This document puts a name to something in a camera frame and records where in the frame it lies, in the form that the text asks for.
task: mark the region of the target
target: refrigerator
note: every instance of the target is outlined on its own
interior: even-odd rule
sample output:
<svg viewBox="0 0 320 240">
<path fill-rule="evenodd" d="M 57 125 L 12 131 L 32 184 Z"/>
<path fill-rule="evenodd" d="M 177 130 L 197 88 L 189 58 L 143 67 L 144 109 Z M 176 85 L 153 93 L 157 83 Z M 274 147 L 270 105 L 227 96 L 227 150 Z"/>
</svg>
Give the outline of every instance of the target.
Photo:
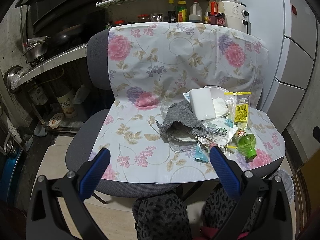
<svg viewBox="0 0 320 240">
<path fill-rule="evenodd" d="M 294 116 L 314 67 L 316 17 L 305 0 L 241 0 L 249 11 L 251 34 L 269 51 L 258 109 L 280 133 Z"/>
</svg>

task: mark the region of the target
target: chair backrest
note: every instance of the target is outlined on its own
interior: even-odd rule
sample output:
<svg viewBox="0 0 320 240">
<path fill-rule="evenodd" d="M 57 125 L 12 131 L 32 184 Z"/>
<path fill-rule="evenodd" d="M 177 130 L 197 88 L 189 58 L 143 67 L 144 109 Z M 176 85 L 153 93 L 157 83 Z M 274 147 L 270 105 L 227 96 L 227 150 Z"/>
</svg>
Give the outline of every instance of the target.
<svg viewBox="0 0 320 240">
<path fill-rule="evenodd" d="M 109 30 L 101 31 L 88 41 L 87 64 L 93 85 L 111 90 L 108 74 L 108 37 Z"/>
</svg>

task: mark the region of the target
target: tiled floor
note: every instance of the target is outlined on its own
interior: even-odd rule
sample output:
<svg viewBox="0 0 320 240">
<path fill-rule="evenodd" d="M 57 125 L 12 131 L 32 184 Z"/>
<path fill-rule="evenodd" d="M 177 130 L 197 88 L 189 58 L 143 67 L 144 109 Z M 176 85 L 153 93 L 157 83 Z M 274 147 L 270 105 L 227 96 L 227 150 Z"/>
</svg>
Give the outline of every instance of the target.
<svg viewBox="0 0 320 240">
<path fill-rule="evenodd" d="M 61 178 L 68 169 L 65 164 L 65 155 L 72 137 L 58 136 L 54 145 L 49 146 L 42 160 L 37 177 L 41 174 L 46 175 L 48 179 Z M 287 170 L 291 175 L 287 159 L 284 159 L 281 165 L 282 169 Z M 190 220 L 193 236 L 199 235 L 199 226 L 202 225 L 201 210 L 210 191 L 214 188 L 216 182 L 206 181 L 202 187 L 187 201 L 187 211 Z M 184 185 L 184 192 L 192 186 L 192 183 Z M 137 239 L 134 229 L 134 219 L 132 216 L 132 203 L 135 199 L 119 198 L 96 192 L 102 199 L 107 201 L 106 205 L 91 197 L 85 200 L 85 205 L 90 214 L 110 240 L 131 240 Z M 70 217 L 63 199 L 59 199 L 60 206 L 66 222 L 74 236 L 80 238 L 80 235 Z M 291 205 L 293 232 L 295 232 L 295 207 Z"/>
</svg>

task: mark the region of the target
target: floral tablecloth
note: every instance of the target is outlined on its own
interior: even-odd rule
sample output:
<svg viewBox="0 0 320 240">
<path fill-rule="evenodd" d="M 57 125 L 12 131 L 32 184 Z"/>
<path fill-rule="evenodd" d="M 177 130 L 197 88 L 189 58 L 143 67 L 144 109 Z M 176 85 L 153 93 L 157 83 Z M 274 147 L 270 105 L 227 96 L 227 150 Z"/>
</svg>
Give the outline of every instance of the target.
<svg viewBox="0 0 320 240">
<path fill-rule="evenodd" d="M 246 162 L 235 151 L 229 159 L 247 170 L 283 157 L 284 139 L 255 109 L 267 66 L 263 41 L 225 27 L 141 23 L 112 28 L 108 71 L 116 99 L 89 159 L 102 147 L 110 150 L 103 179 L 180 183 L 217 178 L 210 163 L 194 160 L 194 150 L 172 151 L 155 124 L 163 121 L 160 105 L 179 102 L 183 93 L 206 85 L 252 92 L 249 128 L 257 138 L 257 157 Z"/>
</svg>

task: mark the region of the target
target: leopard print pants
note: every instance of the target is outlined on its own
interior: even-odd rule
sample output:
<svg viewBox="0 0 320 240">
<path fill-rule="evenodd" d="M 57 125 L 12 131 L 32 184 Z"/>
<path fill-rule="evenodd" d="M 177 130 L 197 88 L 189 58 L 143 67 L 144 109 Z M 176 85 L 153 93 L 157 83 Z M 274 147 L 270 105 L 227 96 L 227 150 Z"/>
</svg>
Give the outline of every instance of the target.
<svg viewBox="0 0 320 240">
<path fill-rule="evenodd" d="M 230 199 L 221 184 L 209 195 L 204 208 L 205 225 L 220 228 L 231 213 L 235 201 Z M 139 198 L 132 208 L 138 240 L 191 240 L 187 206 L 173 192 Z M 256 207 L 251 211 L 243 232 L 248 232 L 254 222 Z"/>
</svg>

